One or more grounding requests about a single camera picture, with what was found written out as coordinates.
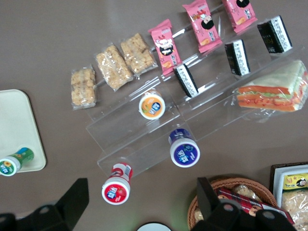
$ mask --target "red package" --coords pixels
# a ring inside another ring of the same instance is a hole
[[[237,194],[225,188],[215,189],[215,192],[219,199],[229,199],[229,200],[236,201],[237,203],[241,205],[245,213],[248,213],[249,215],[253,217],[255,217],[256,212],[261,209],[274,210],[284,215],[292,225],[294,224],[294,221],[291,215],[285,210],[267,205],[263,202],[257,201],[255,199],[251,199],[247,196]]]
[[[195,0],[189,5],[183,5],[191,21],[198,40],[199,51],[204,53],[222,44],[211,17],[211,11],[205,0]]]
[[[236,33],[242,32],[257,20],[249,0],[222,0],[222,3]]]
[[[171,22],[166,19],[161,24],[149,30],[154,41],[163,74],[167,75],[173,71],[173,67],[182,63],[178,50],[174,44],[171,32]]]

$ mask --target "snack box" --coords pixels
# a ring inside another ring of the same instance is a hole
[[[267,205],[263,202],[251,199],[249,197],[239,195],[239,194],[232,192],[232,191],[225,189],[225,188],[215,189],[215,192],[216,192],[219,199],[230,199],[230,200],[238,202],[240,204],[240,206],[242,207],[243,211],[245,213],[248,213],[249,215],[251,215],[253,217],[255,217],[256,212],[261,210],[261,209],[274,210],[274,211],[279,212],[282,215],[284,215],[291,224],[294,224],[294,222],[291,218],[291,215],[288,212],[286,212],[286,211],[284,211],[280,208],[276,208],[276,207]]]

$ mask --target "green bottle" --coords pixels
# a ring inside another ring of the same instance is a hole
[[[25,163],[34,158],[34,153],[29,148],[21,148],[16,153],[0,159],[0,174],[10,177],[18,172]]]

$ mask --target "white bottle cap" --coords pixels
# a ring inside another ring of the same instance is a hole
[[[194,166],[200,159],[200,149],[195,141],[189,138],[178,139],[170,147],[173,163],[179,167]]]
[[[4,165],[4,168],[12,170],[12,172],[8,171],[8,173],[5,173],[4,170],[2,170],[2,166],[0,166],[1,167],[0,174],[4,175],[6,177],[10,177],[10,176],[14,175],[21,168],[20,162],[12,156],[6,156],[5,158],[0,159],[0,163],[1,162]]]
[[[129,198],[129,182],[121,177],[110,177],[102,188],[102,196],[111,205],[121,205]]]
[[[144,109],[143,106],[147,105],[151,108]],[[142,96],[139,102],[139,112],[140,114],[150,120],[158,119],[165,113],[166,105],[164,99],[155,93],[149,93]]]

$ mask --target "orange label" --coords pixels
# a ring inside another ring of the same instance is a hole
[[[142,102],[142,112],[148,117],[157,117],[162,113],[162,102],[154,97],[149,97]]]

